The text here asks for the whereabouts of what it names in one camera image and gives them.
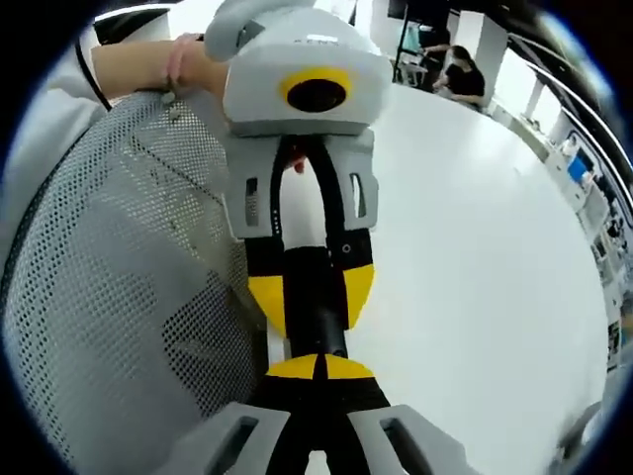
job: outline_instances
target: black circular sensor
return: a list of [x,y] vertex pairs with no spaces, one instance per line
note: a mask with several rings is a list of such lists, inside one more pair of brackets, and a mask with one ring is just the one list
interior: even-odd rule
[[288,104],[303,112],[326,112],[340,106],[347,92],[340,84],[327,79],[300,82],[288,92]]

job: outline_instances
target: robotic arm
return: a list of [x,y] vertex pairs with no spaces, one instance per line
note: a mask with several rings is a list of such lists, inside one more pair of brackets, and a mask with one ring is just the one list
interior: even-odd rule
[[[332,474],[473,474],[459,442],[413,409],[392,407],[372,372],[348,359],[345,331],[374,274],[369,126],[392,69],[314,4],[228,0],[206,31],[208,55],[230,61],[226,117],[204,93],[188,102],[226,150],[226,212],[246,246],[249,289],[292,359],[269,369],[248,405],[232,403],[184,437],[157,473],[300,474],[311,451],[323,450]],[[327,240],[285,251],[279,192],[297,151],[315,170]]]

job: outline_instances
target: gray mesh fabric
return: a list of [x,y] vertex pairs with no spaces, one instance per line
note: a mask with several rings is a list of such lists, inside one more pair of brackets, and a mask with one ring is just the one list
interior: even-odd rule
[[40,190],[2,286],[17,384],[78,472],[148,473],[255,383],[259,318],[226,223],[222,146],[137,93]]

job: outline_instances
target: white floor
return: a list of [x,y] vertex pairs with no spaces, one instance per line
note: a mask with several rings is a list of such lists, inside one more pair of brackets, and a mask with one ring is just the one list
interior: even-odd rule
[[[393,86],[375,132],[376,279],[350,356],[482,474],[542,473],[604,386],[606,315],[584,232],[527,145],[487,117]],[[289,224],[320,214],[310,175],[285,175],[282,206],[287,244],[308,243]]]

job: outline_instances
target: person's hand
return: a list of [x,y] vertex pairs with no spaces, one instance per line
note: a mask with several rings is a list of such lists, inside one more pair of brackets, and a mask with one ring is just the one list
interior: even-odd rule
[[286,165],[286,169],[288,168],[294,168],[299,174],[306,171],[306,154],[296,146],[293,147],[290,161],[288,162],[288,165]]
[[[199,37],[198,34],[186,33],[176,39],[165,66],[164,77],[171,88],[202,87],[222,101],[228,64],[209,59],[203,44],[198,41]],[[295,147],[286,166],[288,168],[304,173],[306,154]]]

